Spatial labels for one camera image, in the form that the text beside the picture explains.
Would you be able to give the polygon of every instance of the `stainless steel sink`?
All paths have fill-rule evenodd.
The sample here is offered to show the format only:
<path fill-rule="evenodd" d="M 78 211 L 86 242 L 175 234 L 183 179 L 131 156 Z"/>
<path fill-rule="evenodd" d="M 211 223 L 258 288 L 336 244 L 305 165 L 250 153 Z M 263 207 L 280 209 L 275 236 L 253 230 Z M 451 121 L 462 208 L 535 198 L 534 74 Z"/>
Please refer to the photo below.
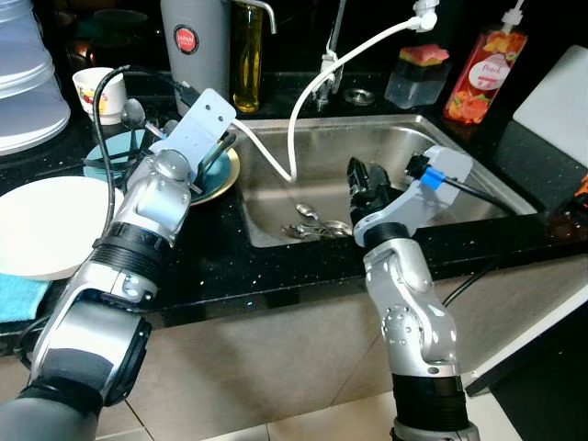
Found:
<path fill-rule="evenodd" d="M 247 121 L 247 125 L 281 164 L 288 164 L 287 120 Z M 281 225 L 303 221 L 295 209 L 300 201 L 312 204 L 324 220 L 350 223 L 345 172 L 352 156 L 382 165 L 392 185 L 405 189 L 409 184 L 405 165 L 414 153 L 423 153 L 435 144 L 463 152 L 441 130 L 418 115 L 301 119 L 296 131 L 299 179 L 291 185 L 273 170 L 248 139 L 240 136 L 236 144 L 241 158 L 238 187 L 252 244 L 267 247 L 299 242 L 286 237 Z M 478 162 L 474 161 L 467 182 L 502 199 L 517 213 L 536 212 Z M 503 213 L 493 205 L 460 194 L 449 210 L 427 226 L 501 216 Z"/>

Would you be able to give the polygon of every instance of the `silver robotic arm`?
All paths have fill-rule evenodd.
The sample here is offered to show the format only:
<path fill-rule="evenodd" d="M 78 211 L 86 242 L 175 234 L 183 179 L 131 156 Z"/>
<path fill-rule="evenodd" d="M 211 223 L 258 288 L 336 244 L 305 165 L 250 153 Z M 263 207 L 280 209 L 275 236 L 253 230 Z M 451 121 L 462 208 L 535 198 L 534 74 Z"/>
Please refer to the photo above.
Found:
<path fill-rule="evenodd" d="M 206 90 L 139 163 L 107 234 L 68 282 L 35 345 L 27 387 L 0 406 L 0 439 L 94 440 L 102 407 L 130 393 L 151 331 L 136 311 L 155 298 L 198 164 L 234 117 Z"/>
<path fill-rule="evenodd" d="M 426 166 L 463 181 L 472 162 L 443 147 L 425 154 Z M 457 332 L 453 318 L 435 295 L 416 229 L 446 209 L 458 194 L 448 185 L 414 180 L 402 192 L 391 188 L 377 164 L 370 171 L 352 159 L 347 171 L 356 242 L 364 257 L 367 291 L 381 318 L 397 418 L 394 441 L 478 441 L 468 421 L 459 377 Z"/>

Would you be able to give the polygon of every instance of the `yellow bottle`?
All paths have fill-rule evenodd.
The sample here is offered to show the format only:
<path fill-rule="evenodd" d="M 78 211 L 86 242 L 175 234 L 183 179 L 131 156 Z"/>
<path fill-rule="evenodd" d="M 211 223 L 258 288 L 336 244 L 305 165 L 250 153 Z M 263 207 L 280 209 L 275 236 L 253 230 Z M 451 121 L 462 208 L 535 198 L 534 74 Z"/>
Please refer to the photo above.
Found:
<path fill-rule="evenodd" d="M 259 109 L 261 83 L 261 37 L 264 9 L 242 3 L 234 4 L 232 38 L 232 100 L 242 112 Z"/>

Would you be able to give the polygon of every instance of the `blue towel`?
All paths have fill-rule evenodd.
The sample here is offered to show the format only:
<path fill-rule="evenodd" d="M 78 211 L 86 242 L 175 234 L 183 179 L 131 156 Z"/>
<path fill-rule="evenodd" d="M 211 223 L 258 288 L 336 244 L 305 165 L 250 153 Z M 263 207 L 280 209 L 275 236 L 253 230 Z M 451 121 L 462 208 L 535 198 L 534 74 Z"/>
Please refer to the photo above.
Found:
<path fill-rule="evenodd" d="M 34 319 L 50 283 L 0 274 L 0 323 Z"/>

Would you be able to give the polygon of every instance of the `white hose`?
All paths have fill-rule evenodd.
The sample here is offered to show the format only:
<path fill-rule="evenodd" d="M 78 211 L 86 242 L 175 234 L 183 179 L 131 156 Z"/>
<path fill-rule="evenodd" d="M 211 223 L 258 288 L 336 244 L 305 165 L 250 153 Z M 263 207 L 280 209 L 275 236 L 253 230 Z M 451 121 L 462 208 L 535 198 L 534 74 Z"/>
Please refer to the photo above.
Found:
<path fill-rule="evenodd" d="M 412 17 L 398 25 L 392 26 L 391 28 L 387 28 L 383 30 L 378 35 L 372 37 L 371 39 L 365 41 L 364 43 L 357 46 L 352 51 L 348 52 L 346 55 L 341 57 L 339 60 L 331 64 L 327 67 L 324 71 L 319 73 L 316 78 L 314 78 L 309 85 L 306 86 L 306 89 L 300 94 L 298 101 L 294 105 L 292 109 L 292 113 L 290 115 L 290 120 L 288 124 L 288 161 L 290 166 L 290 173 L 286 172 L 284 168 L 276 161 L 276 158 L 272 156 L 269 150 L 265 147 L 265 145 L 255 136 L 255 134 L 245 126 L 241 121 L 235 119 L 232 124 L 237 127 L 238 129 L 242 130 L 245 135 L 247 135 L 251 141 L 254 143 L 255 147 L 259 149 L 259 152 L 267 159 L 267 161 L 276 169 L 276 171 L 290 184 L 296 182 L 298 178 L 298 169 L 296 167 L 296 150 L 294 148 L 294 129 L 296 126 L 296 119 L 298 118 L 298 114 L 300 113 L 300 109 L 306 101 L 306 98 L 312 93 L 312 91 L 329 76 L 332 72 L 339 69 L 349 60 L 352 60 L 361 52 L 369 49 L 374 44 L 384 40 L 385 38 L 389 37 L 392 34 L 400 30 L 404 30 L 407 28 L 418 28 L 421 23 L 420 17 Z"/>
<path fill-rule="evenodd" d="M 237 129 L 240 129 L 247 137 L 253 142 L 255 147 L 259 150 L 259 152 L 267 159 L 267 161 L 276 169 L 280 176 L 282 176 L 287 182 L 293 183 L 296 179 L 292 180 L 292 177 L 288 174 L 286 170 L 276 161 L 276 158 L 272 156 L 272 153 L 265 147 L 265 145 L 261 142 L 259 138 L 249 129 L 242 121 L 238 119 L 234 119 L 232 121 L 232 125 L 235 126 Z M 294 160 L 294 170 L 296 170 L 296 158 L 289 158 L 290 159 L 290 170 L 292 169 L 292 159 Z"/>

